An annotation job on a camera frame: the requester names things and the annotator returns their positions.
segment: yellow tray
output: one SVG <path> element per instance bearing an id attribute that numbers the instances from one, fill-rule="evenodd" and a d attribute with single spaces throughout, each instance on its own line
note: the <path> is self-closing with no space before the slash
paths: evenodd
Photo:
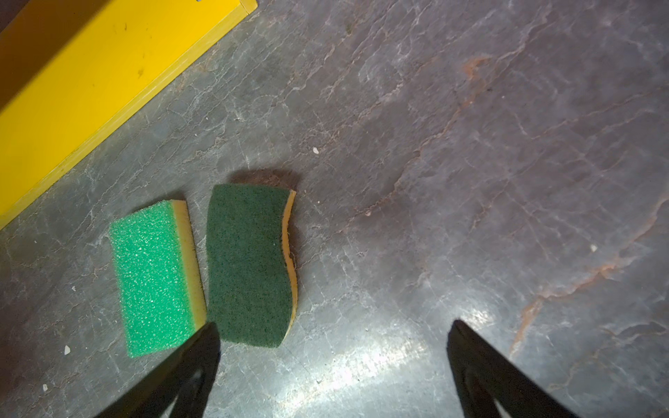
<path id="1" fill-rule="evenodd" d="M 0 33 L 0 229 L 257 6 L 31 0 Z"/>

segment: bright green sponge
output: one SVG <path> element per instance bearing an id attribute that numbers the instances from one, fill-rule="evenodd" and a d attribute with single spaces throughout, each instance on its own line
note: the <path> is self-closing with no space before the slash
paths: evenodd
<path id="1" fill-rule="evenodd" d="M 184 201 L 162 201 L 112 223 L 109 236 L 128 355 L 179 346 L 207 311 Z"/>
<path id="2" fill-rule="evenodd" d="M 297 309 L 288 249 L 295 192 L 259 185 L 214 186 L 207 216 L 209 320 L 221 338 L 277 347 Z"/>

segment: green scouring pad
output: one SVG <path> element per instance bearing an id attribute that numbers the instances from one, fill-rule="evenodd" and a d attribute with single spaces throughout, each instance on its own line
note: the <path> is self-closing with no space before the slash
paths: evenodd
<path id="1" fill-rule="evenodd" d="M 179 346 L 205 324 L 184 201 L 162 201 L 112 223 L 109 236 L 130 357 Z"/>
<path id="2" fill-rule="evenodd" d="M 221 338 L 277 347 L 295 319 L 297 279 L 288 249 L 292 190 L 217 185 L 207 216 L 209 320 Z"/>

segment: wavy sponge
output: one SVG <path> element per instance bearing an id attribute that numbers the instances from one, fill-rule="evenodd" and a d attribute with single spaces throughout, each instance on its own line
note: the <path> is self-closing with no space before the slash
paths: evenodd
<path id="1" fill-rule="evenodd" d="M 112 223 L 109 236 L 128 355 L 179 346 L 205 324 L 184 201 L 162 201 Z"/>
<path id="2" fill-rule="evenodd" d="M 295 192 L 261 185 L 214 186 L 207 216 L 209 320 L 221 338 L 277 347 L 297 309 L 288 249 Z"/>

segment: dark green sponge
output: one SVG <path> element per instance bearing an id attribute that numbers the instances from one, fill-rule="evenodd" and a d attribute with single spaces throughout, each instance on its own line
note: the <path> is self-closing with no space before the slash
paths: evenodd
<path id="1" fill-rule="evenodd" d="M 261 185 L 217 185 L 207 216 L 209 305 L 221 338 L 277 347 L 297 308 L 288 249 L 295 192 Z"/>

